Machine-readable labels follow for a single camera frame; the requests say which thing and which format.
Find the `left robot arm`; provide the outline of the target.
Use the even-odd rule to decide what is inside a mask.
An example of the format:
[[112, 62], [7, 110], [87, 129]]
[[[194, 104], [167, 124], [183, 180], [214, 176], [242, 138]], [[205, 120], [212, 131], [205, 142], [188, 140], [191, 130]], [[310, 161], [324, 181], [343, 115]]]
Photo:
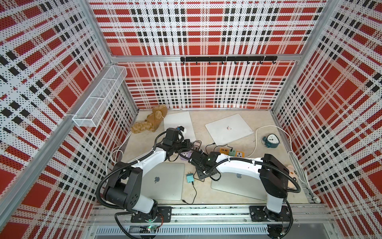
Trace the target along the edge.
[[129, 163], [117, 163], [98, 184], [95, 190], [97, 201], [112, 209], [152, 214], [157, 202], [141, 194], [142, 179], [182, 148], [192, 149], [191, 142], [185, 139], [185, 132], [183, 126], [170, 127], [155, 138], [149, 152]]

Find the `teal charger adapter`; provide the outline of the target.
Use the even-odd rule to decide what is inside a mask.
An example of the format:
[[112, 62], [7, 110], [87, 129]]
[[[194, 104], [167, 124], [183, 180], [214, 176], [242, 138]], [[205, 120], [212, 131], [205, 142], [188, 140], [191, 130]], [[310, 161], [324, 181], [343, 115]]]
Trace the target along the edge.
[[188, 182], [188, 183], [194, 183], [194, 175], [192, 174], [192, 173], [189, 173], [189, 174], [187, 174], [186, 175], [186, 181]]

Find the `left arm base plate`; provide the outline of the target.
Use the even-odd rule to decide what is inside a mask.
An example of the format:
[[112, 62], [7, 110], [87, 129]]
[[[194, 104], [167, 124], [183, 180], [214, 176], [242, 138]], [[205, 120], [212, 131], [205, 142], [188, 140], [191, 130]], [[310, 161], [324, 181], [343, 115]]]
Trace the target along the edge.
[[169, 223], [172, 217], [171, 206], [154, 207], [148, 214], [138, 212], [131, 216], [132, 223]]

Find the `green charger adapter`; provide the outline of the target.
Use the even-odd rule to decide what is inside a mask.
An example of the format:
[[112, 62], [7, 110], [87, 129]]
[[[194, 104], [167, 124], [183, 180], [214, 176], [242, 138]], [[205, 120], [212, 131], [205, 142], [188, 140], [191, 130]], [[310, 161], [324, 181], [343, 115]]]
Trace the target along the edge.
[[235, 156], [236, 156], [236, 150], [230, 150], [230, 151], [228, 152], [228, 155], [229, 155], [229, 156], [233, 156], [233, 157], [235, 157]]

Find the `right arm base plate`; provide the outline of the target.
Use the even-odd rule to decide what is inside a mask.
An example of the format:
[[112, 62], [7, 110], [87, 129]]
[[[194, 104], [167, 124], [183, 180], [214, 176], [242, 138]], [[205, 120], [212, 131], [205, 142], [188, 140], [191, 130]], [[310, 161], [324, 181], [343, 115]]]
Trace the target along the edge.
[[252, 222], [289, 222], [292, 216], [286, 205], [282, 205], [279, 213], [268, 210], [266, 206], [250, 206], [249, 213]]

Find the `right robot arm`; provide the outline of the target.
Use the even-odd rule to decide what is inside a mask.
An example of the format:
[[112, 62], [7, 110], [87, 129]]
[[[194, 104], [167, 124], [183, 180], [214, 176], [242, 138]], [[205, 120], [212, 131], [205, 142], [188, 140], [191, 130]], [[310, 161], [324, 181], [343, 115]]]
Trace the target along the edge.
[[299, 193], [301, 187], [289, 170], [273, 155], [261, 158], [242, 158], [212, 152], [209, 155], [198, 151], [185, 157], [204, 176], [216, 173], [236, 173], [260, 180], [266, 192], [267, 210], [279, 214], [287, 201], [288, 193]]

